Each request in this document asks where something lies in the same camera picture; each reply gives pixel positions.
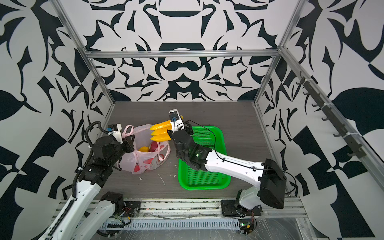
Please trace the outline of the yellow banana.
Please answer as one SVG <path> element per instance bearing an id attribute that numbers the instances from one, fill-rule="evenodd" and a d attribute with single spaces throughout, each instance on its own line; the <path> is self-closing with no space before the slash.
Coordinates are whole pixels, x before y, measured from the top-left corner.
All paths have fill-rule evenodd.
<path id="1" fill-rule="evenodd" d="M 178 131 L 178 127 L 175 127 L 170 120 L 165 121 L 160 124 L 153 125 L 150 127 L 151 133 L 151 140 L 155 142 L 165 142 L 165 141 L 171 141 L 171 137 L 168 134 L 168 131 L 171 131 L 171 134 L 173 132 Z"/>

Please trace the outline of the green plastic basket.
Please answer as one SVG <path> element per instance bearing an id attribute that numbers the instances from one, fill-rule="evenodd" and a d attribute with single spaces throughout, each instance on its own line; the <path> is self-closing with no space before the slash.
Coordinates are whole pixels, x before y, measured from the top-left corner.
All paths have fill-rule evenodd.
<path id="1" fill-rule="evenodd" d="M 193 139 L 196 143 L 226 154 L 223 132 L 212 126 L 193 127 Z M 182 188 L 188 191 L 221 190 L 230 185 L 231 177 L 222 173 L 196 171 L 179 160 L 178 180 Z"/>

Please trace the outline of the pink knotted plastic bag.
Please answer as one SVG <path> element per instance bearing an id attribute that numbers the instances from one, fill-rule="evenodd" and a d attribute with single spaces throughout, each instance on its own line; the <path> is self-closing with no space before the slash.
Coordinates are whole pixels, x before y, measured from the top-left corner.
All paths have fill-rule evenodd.
<path id="1" fill-rule="evenodd" d="M 122 160 L 118 164 L 123 171 L 139 175 L 145 171 L 153 171 L 159 168 L 168 159 L 171 153 L 168 141 L 158 142 L 159 147 L 155 152 L 144 153 L 139 151 L 139 148 L 143 146 L 149 147 L 152 142 L 150 127 L 152 125 L 147 124 L 138 127 L 127 125 L 124 128 L 122 132 L 123 137 L 135 136 L 135 151 L 123 155 Z"/>

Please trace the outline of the yellow orange fruit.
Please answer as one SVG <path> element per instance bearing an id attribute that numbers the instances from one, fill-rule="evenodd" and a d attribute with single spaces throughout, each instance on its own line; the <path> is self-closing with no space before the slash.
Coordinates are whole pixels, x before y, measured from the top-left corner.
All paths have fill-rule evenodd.
<path id="1" fill-rule="evenodd" d="M 150 152 L 150 148 L 146 147 L 146 146 L 143 146 L 143 147 L 139 148 L 139 151 L 140 152 L 144 152 L 144 153 L 149 153 Z"/>

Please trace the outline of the red dragon fruit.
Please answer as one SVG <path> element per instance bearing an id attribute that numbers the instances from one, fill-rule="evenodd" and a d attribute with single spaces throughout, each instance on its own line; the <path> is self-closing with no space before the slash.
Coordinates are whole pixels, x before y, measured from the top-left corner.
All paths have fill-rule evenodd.
<path id="1" fill-rule="evenodd" d="M 152 141 L 149 146 L 149 152 L 155 152 L 159 147 L 159 143 L 156 141 Z"/>

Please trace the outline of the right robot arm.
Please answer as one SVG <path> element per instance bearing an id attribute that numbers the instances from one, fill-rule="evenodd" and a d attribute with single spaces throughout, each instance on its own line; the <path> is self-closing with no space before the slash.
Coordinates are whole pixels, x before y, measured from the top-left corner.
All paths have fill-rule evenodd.
<path id="1" fill-rule="evenodd" d="M 251 184 L 251 188 L 238 192 L 234 202 L 238 215 L 243 217 L 262 204 L 284 208 L 287 177 L 275 161 L 249 162 L 226 156 L 196 143 L 192 134 L 188 122 L 171 122 L 168 135 L 179 159 L 194 170 L 221 173 Z"/>

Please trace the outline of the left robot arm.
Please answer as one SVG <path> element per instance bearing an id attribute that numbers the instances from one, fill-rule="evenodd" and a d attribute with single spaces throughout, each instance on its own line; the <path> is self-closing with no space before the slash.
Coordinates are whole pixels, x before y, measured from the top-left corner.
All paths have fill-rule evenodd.
<path id="1" fill-rule="evenodd" d="M 113 173 L 114 165 L 122 160 L 123 155 L 134 152 L 134 140 L 132 135 L 119 141 L 115 134 L 96 140 L 87 165 L 74 179 L 71 197 L 42 234 L 42 240 L 90 240 L 108 218 L 122 213 L 123 195 L 108 192 L 84 217 L 88 206 Z"/>

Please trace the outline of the small electronics board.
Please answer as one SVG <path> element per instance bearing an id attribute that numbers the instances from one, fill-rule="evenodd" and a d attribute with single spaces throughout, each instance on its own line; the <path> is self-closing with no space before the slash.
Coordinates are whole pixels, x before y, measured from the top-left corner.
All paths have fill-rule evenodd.
<path id="1" fill-rule="evenodd" d="M 249 222 L 241 222 L 239 225 L 239 231 L 242 235 L 249 235 L 257 227 L 256 219 L 251 219 Z"/>

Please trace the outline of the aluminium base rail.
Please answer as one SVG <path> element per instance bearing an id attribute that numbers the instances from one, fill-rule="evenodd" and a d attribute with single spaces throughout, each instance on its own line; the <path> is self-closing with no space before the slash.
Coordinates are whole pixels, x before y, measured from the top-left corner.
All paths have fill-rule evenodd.
<path id="1" fill-rule="evenodd" d="M 175 220 L 175 219 L 223 219 L 221 199 L 154 199 L 136 200 L 127 199 L 120 218 L 130 217 L 134 220 Z M 256 207 L 252 213 L 241 217 L 235 211 L 233 219 L 255 218 L 307 218 L 308 214 L 299 198 L 287 198 L 283 209 L 274 209 L 265 204 Z"/>

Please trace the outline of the aluminium frame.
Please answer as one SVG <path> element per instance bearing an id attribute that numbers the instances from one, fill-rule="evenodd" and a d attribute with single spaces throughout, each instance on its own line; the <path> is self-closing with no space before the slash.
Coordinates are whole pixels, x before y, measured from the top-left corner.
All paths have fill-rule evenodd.
<path id="1" fill-rule="evenodd" d="M 102 92 L 107 96 L 108 101 L 112 106 L 115 105 L 110 91 L 108 90 L 104 80 L 97 71 L 95 65 L 92 63 L 92 59 L 101 58 L 189 58 L 189 57 L 273 57 L 271 65 L 265 75 L 265 79 L 269 80 L 272 76 L 272 72 L 276 69 L 278 61 L 284 59 L 288 66 L 294 71 L 295 75 L 300 79 L 300 73 L 306 79 L 312 79 L 308 72 L 300 66 L 298 61 L 294 58 L 292 53 L 286 48 L 288 42 L 288 36 L 293 31 L 294 26 L 298 23 L 300 14 L 304 9 L 306 1 L 298 1 L 295 6 L 292 18 L 288 23 L 286 32 L 284 33 L 281 44 L 275 50 L 185 50 L 185 51 L 106 51 L 106 52 L 92 52 L 88 51 L 79 34 L 76 32 L 74 24 L 71 22 L 70 17 L 65 11 L 61 1 L 51 1 L 51 4 L 57 13 L 61 23 L 69 32 L 75 46 L 80 52 L 86 66 L 95 77 L 98 85 L 101 87 Z M 357 130 L 347 121 L 347 126 L 351 127 L 353 131 Z M 374 149 L 369 146 L 368 142 L 363 139 L 362 135 L 358 135 L 358 140 L 363 144 L 363 149 L 367 153 L 367 156 L 361 158 L 362 164 L 367 168 L 373 179 L 377 182 L 380 188 L 384 187 L 384 163 L 381 161 L 379 155 L 375 153 Z"/>

